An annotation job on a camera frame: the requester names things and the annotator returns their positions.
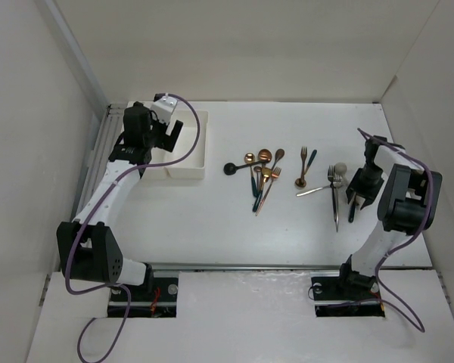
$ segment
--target pile of utensils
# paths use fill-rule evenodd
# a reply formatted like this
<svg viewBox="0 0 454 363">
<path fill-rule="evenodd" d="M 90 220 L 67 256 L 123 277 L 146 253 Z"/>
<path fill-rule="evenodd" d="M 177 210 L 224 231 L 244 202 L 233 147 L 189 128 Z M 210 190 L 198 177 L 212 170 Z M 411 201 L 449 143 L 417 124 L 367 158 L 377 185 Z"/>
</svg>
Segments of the pile of utensils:
<svg viewBox="0 0 454 363">
<path fill-rule="evenodd" d="M 276 167 L 276 164 L 284 157 L 284 155 L 285 151 L 283 149 L 278 149 L 275 152 L 274 163 L 271 168 L 267 167 L 267 164 L 269 164 L 272 160 L 272 153 L 267 149 L 259 151 L 257 154 L 258 160 L 256 160 L 256 156 L 254 154 L 248 153 L 244 157 L 244 165 L 236 166 L 233 163 L 227 163 L 224 165 L 224 173 L 226 175 L 234 175 L 237 170 L 249 167 L 250 185 L 252 195 L 255 198 L 252 211 L 256 213 L 256 216 L 259 215 L 260 210 L 263 208 L 274 181 L 281 175 L 281 168 Z M 268 183 L 269 186 L 264 193 L 266 184 Z"/>
<path fill-rule="evenodd" d="M 337 163 L 336 165 L 330 165 L 328 167 L 328 185 L 323 187 L 314 188 L 308 191 L 301 191 L 297 193 L 297 197 L 302 197 L 303 195 L 308 195 L 323 189 L 330 188 L 331 189 L 331 203 L 333 205 L 333 220 L 334 225 L 336 228 L 336 232 L 338 232 L 339 224 L 340 224 L 340 208 L 339 208 L 339 200 L 338 200 L 338 189 L 343 186 L 348 185 L 348 181 L 345 177 L 347 173 L 347 165 L 345 163 Z"/>
</svg>

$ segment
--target white floor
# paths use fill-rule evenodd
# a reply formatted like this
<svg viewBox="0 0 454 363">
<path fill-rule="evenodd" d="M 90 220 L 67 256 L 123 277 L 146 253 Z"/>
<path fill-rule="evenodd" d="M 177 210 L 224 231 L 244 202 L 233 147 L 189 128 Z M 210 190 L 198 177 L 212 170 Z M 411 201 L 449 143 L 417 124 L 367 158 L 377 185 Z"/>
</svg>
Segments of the white floor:
<svg viewBox="0 0 454 363">
<path fill-rule="evenodd" d="M 425 334 L 389 308 L 386 318 L 316 318 L 306 271 L 191 272 L 180 274 L 177 318 L 129 319 L 107 361 L 454 363 L 454 321 L 436 272 L 381 277 L 419 314 Z M 54 274 L 27 363 L 78 362 L 79 333 L 106 305 L 106 290 L 71 296 Z M 119 323 L 93 323 L 82 346 L 89 361 L 106 352 Z"/>
<path fill-rule="evenodd" d="M 197 102 L 210 114 L 206 176 L 202 181 L 142 180 L 129 195 L 115 237 L 126 257 L 145 262 L 339 266 L 375 226 L 376 204 L 348 223 L 340 194 L 340 231 L 334 229 L 329 190 L 296 197 L 300 149 L 318 154 L 307 174 L 310 187 L 326 185 L 329 164 L 345 162 L 348 179 L 363 167 L 363 130 L 390 138 L 379 104 Z M 227 162 L 247 152 L 285 149 L 262 212 L 251 212 L 250 173 L 224 175 Z M 423 238 L 386 265 L 431 266 Z"/>
</svg>

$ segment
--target white wall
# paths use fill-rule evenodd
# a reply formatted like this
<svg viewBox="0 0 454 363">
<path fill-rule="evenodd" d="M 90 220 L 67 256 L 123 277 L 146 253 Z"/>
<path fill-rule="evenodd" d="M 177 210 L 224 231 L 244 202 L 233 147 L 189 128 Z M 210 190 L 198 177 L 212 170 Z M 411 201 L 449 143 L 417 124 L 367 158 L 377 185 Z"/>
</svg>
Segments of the white wall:
<svg viewBox="0 0 454 363">
<path fill-rule="evenodd" d="M 382 98 L 393 138 L 443 174 L 426 241 L 454 314 L 454 0 L 440 0 Z"/>
<path fill-rule="evenodd" d="M 0 0 L 0 362 L 26 358 L 92 108 L 33 0 Z"/>
<path fill-rule="evenodd" d="M 437 0 L 58 0 L 111 101 L 378 101 Z"/>
</svg>

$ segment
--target silver fork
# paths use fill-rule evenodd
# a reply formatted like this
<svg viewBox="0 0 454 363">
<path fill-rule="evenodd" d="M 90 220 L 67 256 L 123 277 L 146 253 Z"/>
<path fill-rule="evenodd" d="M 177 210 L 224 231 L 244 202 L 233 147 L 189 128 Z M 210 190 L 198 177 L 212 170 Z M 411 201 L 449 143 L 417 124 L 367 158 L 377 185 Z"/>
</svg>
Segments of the silver fork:
<svg viewBox="0 0 454 363">
<path fill-rule="evenodd" d="M 338 209 L 338 188 L 334 187 L 334 183 L 340 182 L 341 177 L 334 172 L 334 165 L 328 167 L 328 181 L 330 182 L 331 202 L 333 203 L 333 220 L 336 226 L 336 232 L 338 233 L 340 213 Z"/>
</svg>

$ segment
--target purple cable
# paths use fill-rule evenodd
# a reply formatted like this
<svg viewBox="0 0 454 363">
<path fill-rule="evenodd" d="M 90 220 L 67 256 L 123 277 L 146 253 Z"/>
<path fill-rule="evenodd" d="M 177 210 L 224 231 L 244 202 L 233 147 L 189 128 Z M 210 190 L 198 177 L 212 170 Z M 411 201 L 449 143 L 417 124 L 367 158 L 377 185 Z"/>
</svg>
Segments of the purple cable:
<svg viewBox="0 0 454 363">
<path fill-rule="evenodd" d="M 77 341 L 77 355 L 79 356 L 79 359 L 81 360 L 82 363 L 101 363 L 102 361 L 104 361 L 109 356 L 109 354 L 113 351 L 113 348 L 116 345 L 116 342 L 118 341 L 118 338 L 120 337 L 121 331 L 123 330 L 124 324 L 126 323 L 126 319 L 128 318 L 129 308 L 131 306 L 131 292 L 129 291 L 128 287 L 126 287 L 125 285 L 122 285 L 122 284 L 101 284 L 99 286 L 90 287 L 89 289 L 85 289 L 85 290 L 73 290 L 72 287 L 70 286 L 70 270 L 71 270 L 72 264 L 73 264 L 74 253 L 76 252 L 77 246 L 79 245 L 79 242 L 81 241 L 81 237 L 84 234 L 84 230 L 86 229 L 86 227 L 87 227 L 89 221 L 91 220 L 91 218 L 93 217 L 93 215 L 98 211 L 98 209 L 101 206 L 101 204 L 106 200 L 106 198 L 110 194 L 110 192 L 116 187 L 117 182 L 119 182 L 121 179 L 123 179 L 125 176 L 127 176 L 130 172 L 134 172 L 135 170 L 138 170 L 138 169 L 170 166 L 170 165 L 182 162 L 183 160 L 185 160 L 187 157 L 189 157 L 191 155 L 191 153 L 194 151 L 195 147 L 197 146 L 198 139 L 200 138 L 200 120 L 198 119 L 198 115 L 197 115 L 197 112 L 195 111 L 195 109 L 184 98 L 182 98 L 182 97 L 180 97 L 178 95 L 172 95 L 172 94 L 168 94 L 168 95 L 171 96 L 171 97 L 174 97 L 177 100 L 179 100 L 179 101 L 183 102 L 184 104 L 186 104 L 187 107 L 190 109 L 190 111 L 195 116 L 195 121 L 197 122 L 197 135 L 195 136 L 195 141 L 194 141 L 193 145 L 191 146 L 190 150 L 183 157 L 180 157 L 177 160 L 169 161 L 167 163 L 145 164 L 145 165 L 133 166 L 132 168 L 126 170 L 120 176 L 118 176 L 116 178 L 115 182 L 113 184 L 111 184 L 111 186 L 104 192 L 102 197 L 99 199 L 99 201 L 96 203 L 96 205 L 91 209 L 91 212 L 88 214 L 88 216 L 86 217 L 86 219 L 82 223 L 81 228 L 77 232 L 76 238 L 74 239 L 73 245 L 70 248 L 69 256 L 67 257 L 65 279 L 66 279 L 66 290 L 67 290 L 68 293 L 70 293 L 72 295 L 83 295 L 84 293 L 90 293 L 92 291 L 96 291 L 96 290 L 102 289 L 103 287 L 120 287 L 120 288 L 122 288 L 123 290 L 126 291 L 126 295 L 128 296 L 128 303 L 126 305 L 125 314 L 123 316 L 123 320 L 121 321 L 121 325 L 120 325 L 120 327 L 118 329 L 118 332 L 117 332 L 116 336 L 114 337 L 113 343 L 111 344 L 110 348 L 108 349 L 108 351 L 106 352 L 104 357 L 99 359 L 96 362 L 86 361 L 84 359 L 84 357 L 82 356 L 81 349 L 80 349 L 81 340 L 82 340 L 82 337 L 83 337 L 84 333 L 86 332 L 86 329 L 89 327 L 89 325 L 92 324 L 92 322 L 94 320 L 96 320 L 96 318 L 91 319 L 88 322 L 88 324 L 86 324 L 84 329 L 82 329 L 82 332 L 79 335 L 79 339 Z"/>
<path fill-rule="evenodd" d="M 407 310 L 410 311 L 410 313 L 412 314 L 412 316 L 415 318 L 415 320 L 417 321 L 417 324 L 405 313 L 403 312 L 400 308 L 398 308 L 397 306 L 395 306 L 393 303 L 391 303 L 390 301 L 387 301 L 387 300 L 384 300 L 384 299 L 364 299 L 364 300 L 359 300 L 359 301 L 349 301 L 349 302 L 343 302 L 341 304 L 337 304 L 337 305 L 334 305 L 336 307 L 344 307 L 344 306 L 351 306 L 351 305 L 361 305 L 362 303 L 369 303 L 369 302 L 374 302 L 374 301 L 377 301 L 377 302 L 380 302 L 380 303 L 383 303 L 383 304 L 386 304 L 386 305 L 389 305 L 391 306 L 392 308 L 394 308 L 397 312 L 399 312 L 405 319 L 407 319 L 407 321 L 412 324 L 415 329 L 419 330 L 420 332 L 422 333 L 425 333 L 425 327 L 424 327 L 424 324 L 422 324 L 422 320 L 419 318 L 419 316 L 417 315 L 417 313 L 415 313 L 414 309 L 412 309 L 410 307 L 410 305 L 405 302 L 400 296 L 398 296 L 396 293 L 394 293 L 391 289 L 389 289 L 387 287 L 386 284 L 384 284 L 381 280 L 380 280 L 380 269 L 381 269 L 381 266 L 385 263 L 385 261 L 387 261 L 388 257 L 390 257 L 391 255 L 393 255 L 395 252 L 397 251 L 400 251 L 402 248 L 405 248 L 407 247 L 408 245 L 412 244 L 416 239 L 417 237 L 422 233 L 422 231 L 424 230 L 424 227 L 427 223 L 427 220 L 429 219 L 429 214 L 431 212 L 431 208 L 432 208 L 432 201 L 433 201 L 433 197 L 434 197 L 434 180 L 432 179 L 432 174 L 431 174 L 431 170 L 429 169 L 429 167 L 427 165 L 425 165 L 422 161 L 420 160 L 417 160 L 415 159 L 414 157 L 410 157 L 409 155 L 405 154 L 405 153 L 400 153 L 400 149 L 398 149 L 397 147 L 394 147 L 393 145 L 390 145 L 389 143 L 383 141 L 383 140 L 380 140 L 379 138 L 374 138 L 372 135 L 364 132 L 363 130 L 361 129 L 358 129 L 358 131 L 360 132 L 360 134 L 362 134 L 363 138 L 365 138 L 365 140 L 368 140 L 370 138 L 372 139 L 375 139 L 377 140 L 377 142 L 379 142 L 380 144 L 388 147 L 389 149 L 391 149 L 392 151 L 395 151 L 396 153 L 398 153 L 400 156 L 404 157 L 405 159 L 409 160 L 409 161 L 412 161 L 413 163 L 415 164 L 418 164 L 424 171 L 425 173 L 427 174 L 427 179 L 428 179 L 428 201 L 427 201 L 427 206 L 425 208 L 425 214 L 424 214 L 424 218 L 422 218 L 422 222 L 421 224 L 419 225 L 419 227 L 417 228 L 417 230 L 415 231 L 414 235 L 411 236 L 409 238 L 408 241 L 404 242 L 403 244 L 400 244 L 399 246 L 396 246 L 394 247 L 392 250 L 388 251 L 386 256 L 384 256 L 380 262 L 375 266 L 375 277 L 377 278 L 377 281 L 378 281 L 378 284 L 380 286 L 382 286 L 390 295 L 392 295 L 393 297 L 395 297 L 397 300 L 399 300 L 406 308 Z"/>
</svg>

